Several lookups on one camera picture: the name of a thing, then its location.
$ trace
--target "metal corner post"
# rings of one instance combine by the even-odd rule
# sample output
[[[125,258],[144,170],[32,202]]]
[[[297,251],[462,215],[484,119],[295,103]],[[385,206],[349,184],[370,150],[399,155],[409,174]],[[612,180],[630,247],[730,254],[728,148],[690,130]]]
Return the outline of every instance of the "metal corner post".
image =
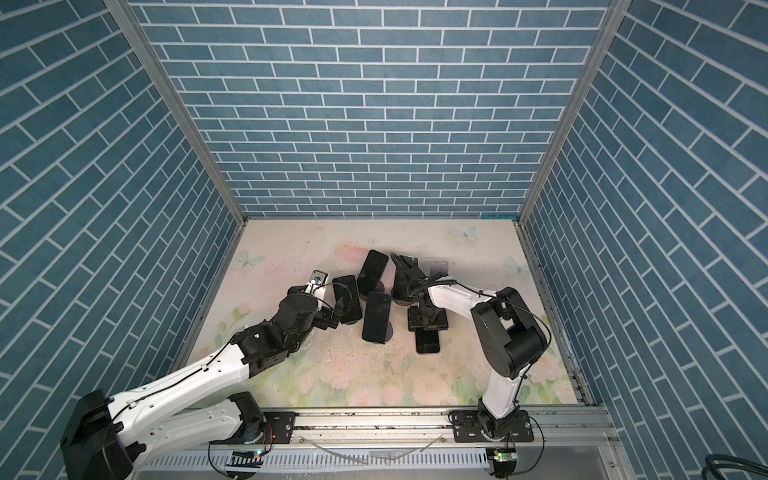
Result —
[[[632,0],[613,0],[611,6],[605,12],[598,35],[595,37],[594,45],[592,45],[589,51],[584,67],[581,69],[579,78],[576,80],[576,85],[571,92],[571,96],[568,98],[568,103],[563,109],[563,115],[558,122],[558,127],[552,135],[547,150],[544,152],[541,164],[536,171],[536,175],[534,175],[531,188],[523,200],[520,214],[518,215],[518,222],[521,225],[525,225],[528,222],[528,218],[533,212],[538,196],[547,182],[554,163],[558,160],[558,155],[563,148],[566,137],[568,137],[568,132],[571,131],[571,127],[573,127],[576,121],[576,115],[578,115],[581,105],[587,97],[589,87],[592,85],[595,77],[598,76],[598,69],[605,59],[608,47],[611,46],[611,42],[614,40],[614,36],[619,29],[619,25],[621,25],[621,21],[624,19],[624,14],[627,13],[630,3],[632,3]]]
[[[229,208],[232,216],[235,217],[238,225],[243,226],[246,219],[243,210],[237,203],[237,199],[229,185],[227,185],[227,181],[224,180],[221,170],[216,165],[214,156],[208,150],[205,140],[197,129],[197,125],[195,125],[189,112],[184,107],[184,103],[174,84],[170,81],[165,68],[163,68],[157,52],[152,48],[149,37],[147,37],[144,29],[139,25],[138,18],[136,18],[133,9],[127,0],[104,0],[104,3],[120,27],[120,30],[122,30],[125,39],[128,40],[128,44],[131,45],[134,53],[144,66],[144,70],[163,98],[170,114],[174,116],[174,119],[179,124],[181,132],[184,133],[185,138],[190,142],[192,149],[197,155],[197,159],[205,168],[211,181],[213,181],[227,208]]]

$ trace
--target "brick wall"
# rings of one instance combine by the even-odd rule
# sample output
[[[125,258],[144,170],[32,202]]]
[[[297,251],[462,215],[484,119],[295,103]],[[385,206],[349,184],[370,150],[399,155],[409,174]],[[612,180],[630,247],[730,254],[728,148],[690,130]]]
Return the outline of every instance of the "brick wall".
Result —
[[[234,225],[100,0],[0,12],[0,478],[56,478],[80,396],[169,371]]]
[[[248,215],[479,217],[517,213],[609,1],[257,3],[132,2]]]
[[[638,478],[768,461],[767,6],[634,0],[531,217]]]

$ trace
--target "floral tabletop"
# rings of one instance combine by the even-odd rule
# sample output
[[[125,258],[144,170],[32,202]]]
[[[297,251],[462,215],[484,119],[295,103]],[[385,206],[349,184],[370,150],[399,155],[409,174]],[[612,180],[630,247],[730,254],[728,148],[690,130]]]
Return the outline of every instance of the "floral tabletop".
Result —
[[[312,270],[330,278],[360,271],[368,251],[396,252],[432,262],[484,290],[517,289],[544,318],[514,224],[509,220],[253,220],[197,337],[189,363],[213,352],[233,333],[269,319],[288,287],[306,283]],[[382,278],[392,288],[390,261]],[[476,405],[488,386],[485,360],[470,319],[448,312],[440,353],[419,355],[408,331],[407,307],[392,304],[393,336],[384,345],[362,340],[362,320],[314,329],[301,350],[245,382],[219,391],[204,406],[234,392],[251,391],[262,407]],[[554,341],[529,373],[522,404],[576,403]]]

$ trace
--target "black mounting plate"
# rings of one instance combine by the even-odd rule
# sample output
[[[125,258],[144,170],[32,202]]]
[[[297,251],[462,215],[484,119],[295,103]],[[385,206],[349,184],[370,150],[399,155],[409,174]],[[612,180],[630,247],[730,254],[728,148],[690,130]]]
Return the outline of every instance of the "black mounting plate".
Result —
[[[294,412],[265,412],[266,423],[272,427],[272,443],[282,445],[290,443],[293,435],[293,425],[296,422],[296,413]]]
[[[448,419],[453,424],[453,440],[456,443],[495,442],[482,432],[477,410],[452,410]],[[518,410],[511,424],[515,443],[533,442],[533,428],[528,412]]]

